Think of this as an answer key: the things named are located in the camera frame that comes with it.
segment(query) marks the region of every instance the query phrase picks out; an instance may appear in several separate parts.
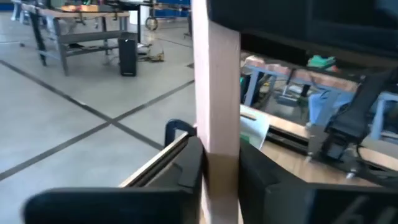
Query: concrete floor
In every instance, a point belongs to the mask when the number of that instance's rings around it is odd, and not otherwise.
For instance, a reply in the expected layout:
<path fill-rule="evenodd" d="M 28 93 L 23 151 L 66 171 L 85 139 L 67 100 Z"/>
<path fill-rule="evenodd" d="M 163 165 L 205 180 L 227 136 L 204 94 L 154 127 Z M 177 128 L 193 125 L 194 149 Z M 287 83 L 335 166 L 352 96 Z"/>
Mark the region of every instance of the concrete floor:
<path fill-rule="evenodd" d="M 162 148 L 168 120 L 195 121 L 186 23 L 143 34 L 165 62 L 139 62 L 137 77 L 104 65 L 104 52 L 68 58 L 65 77 L 57 61 L 41 65 L 31 27 L 10 16 L 0 13 L 0 223 L 22 223 L 24 201 L 45 189 L 117 186 Z"/>

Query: wheel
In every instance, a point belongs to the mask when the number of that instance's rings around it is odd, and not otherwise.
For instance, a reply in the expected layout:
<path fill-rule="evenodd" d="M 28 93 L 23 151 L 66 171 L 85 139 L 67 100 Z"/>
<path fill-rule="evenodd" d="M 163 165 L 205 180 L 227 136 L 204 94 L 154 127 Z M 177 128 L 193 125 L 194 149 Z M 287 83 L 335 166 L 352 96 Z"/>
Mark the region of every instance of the wheel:
<path fill-rule="evenodd" d="M 145 27 L 151 31 L 156 30 L 158 25 L 159 23 L 157 22 L 157 19 L 155 17 L 148 17 L 145 20 Z"/>

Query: gray floor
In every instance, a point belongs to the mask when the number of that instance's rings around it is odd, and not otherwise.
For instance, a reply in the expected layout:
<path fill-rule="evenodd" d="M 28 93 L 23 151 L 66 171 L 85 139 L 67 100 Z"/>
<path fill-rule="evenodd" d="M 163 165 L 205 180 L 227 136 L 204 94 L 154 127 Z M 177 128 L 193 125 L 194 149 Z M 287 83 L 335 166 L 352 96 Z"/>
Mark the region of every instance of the gray floor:
<path fill-rule="evenodd" d="M 10 16 L 0 13 L 0 223 L 22 223 L 24 201 L 45 189 L 117 186 L 158 153 L 168 120 L 194 122 L 186 23 L 161 24 L 143 34 L 144 42 L 153 44 L 152 54 L 165 52 L 165 62 L 139 62 L 137 77 L 121 77 L 117 60 L 105 65 L 103 52 L 68 58 L 65 77 L 57 61 L 41 66 L 31 27 Z M 87 29 L 94 26 L 88 23 L 78 32 Z"/>

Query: wooden table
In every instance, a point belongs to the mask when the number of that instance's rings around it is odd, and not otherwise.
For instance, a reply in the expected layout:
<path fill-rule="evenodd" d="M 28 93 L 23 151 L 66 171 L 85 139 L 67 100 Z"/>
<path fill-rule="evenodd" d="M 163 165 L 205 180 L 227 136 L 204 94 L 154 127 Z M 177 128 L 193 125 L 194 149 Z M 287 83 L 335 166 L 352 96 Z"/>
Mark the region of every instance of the wooden table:
<path fill-rule="evenodd" d="M 283 129 L 284 131 L 296 134 L 303 138 L 308 138 L 307 130 L 303 126 L 287 121 L 282 118 L 278 118 L 270 114 L 266 114 L 266 116 L 269 118 L 271 126 Z M 187 134 L 182 134 L 172 144 L 167 146 L 164 150 L 160 151 L 158 155 L 153 157 L 149 162 L 143 165 L 137 172 L 133 173 L 132 176 L 128 177 L 119 186 L 120 187 L 127 186 L 135 178 L 138 178 L 140 175 L 142 175 L 142 173 L 146 169 L 148 169 L 148 167 L 150 167 L 151 164 L 161 159 L 164 154 L 173 150 L 173 148 L 175 148 L 177 145 L 179 145 L 182 141 L 185 141 L 186 139 L 187 139 Z M 398 146 L 391 144 L 390 147 L 395 147 L 398 150 Z M 342 171 L 336 170 L 330 166 L 320 164 L 318 162 L 314 161 L 307 162 L 304 156 L 297 154 L 293 151 L 290 151 L 288 149 L 285 149 L 283 147 L 280 147 L 271 142 L 266 141 L 261 149 L 261 152 L 264 153 L 264 155 L 266 155 L 273 161 L 275 161 L 276 163 L 278 163 L 278 165 L 283 167 L 285 170 L 291 172 L 297 177 L 300 177 L 302 180 L 306 182 L 322 183 L 322 184 L 376 186 L 376 184 L 361 179 L 359 177 L 354 177 L 353 179 L 346 179 L 346 174 Z M 362 148 L 361 153 L 363 158 L 368 161 L 380 164 L 390 169 L 398 170 L 398 160 L 393 157 L 366 148 Z"/>
<path fill-rule="evenodd" d="M 105 54 L 108 54 L 108 50 L 118 48 L 117 45 L 110 46 L 108 45 L 108 39 L 117 38 L 120 36 L 122 32 L 127 31 L 128 27 L 128 17 L 130 13 L 128 11 L 124 12 L 92 12 L 92 11 L 83 11 L 83 12 L 63 12 L 61 10 L 51 10 L 51 9 L 42 9 L 40 7 L 33 6 L 31 4 L 22 4 L 23 10 L 29 11 L 29 16 L 32 21 L 32 28 L 35 35 L 37 49 L 39 53 L 40 60 L 43 66 L 47 65 L 46 57 L 55 58 L 61 61 L 62 69 L 65 75 L 68 75 L 68 65 L 67 65 L 67 57 L 81 54 L 88 54 L 92 52 L 105 51 Z M 140 17 L 140 6 L 137 5 L 137 16 Z M 41 30 L 39 27 L 39 18 L 41 16 L 48 17 L 53 21 L 53 26 L 55 33 L 50 34 L 50 38 L 54 40 L 55 46 L 57 48 L 57 52 L 49 52 L 46 50 L 44 40 L 41 34 Z M 101 32 L 90 32 L 90 33 L 82 33 L 82 34 L 62 34 L 61 28 L 59 24 L 60 19 L 73 19 L 73 18 L 95 18 L 100 17 L 102 23 L 102 31 Z M 117 17 L 119 18 L 119 30 L 108 31 L 106 28 L 106 18 Z M 100 46 L 92 46 L 90 48 L 82 48 L 82 49 L 67 49 L 65 45 L 74 44 L 79 42 L 86 42 L 92 40 L 103 40 L 104 44 Z M 137 41 L 141 41 L 141 27 L 138 26 L 137 29 Z"/>

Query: black computer tower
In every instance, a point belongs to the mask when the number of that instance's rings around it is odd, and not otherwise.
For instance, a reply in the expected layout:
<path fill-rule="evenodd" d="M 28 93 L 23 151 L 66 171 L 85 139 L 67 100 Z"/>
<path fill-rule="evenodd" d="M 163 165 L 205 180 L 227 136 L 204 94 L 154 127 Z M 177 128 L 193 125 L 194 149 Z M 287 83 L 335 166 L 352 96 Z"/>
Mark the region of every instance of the black computer tower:
<path fill-rule="evenodd" d="M 135 77 L 137 75 L 137 34 L 123 32 L 119 39 L 120 74 Z"/>

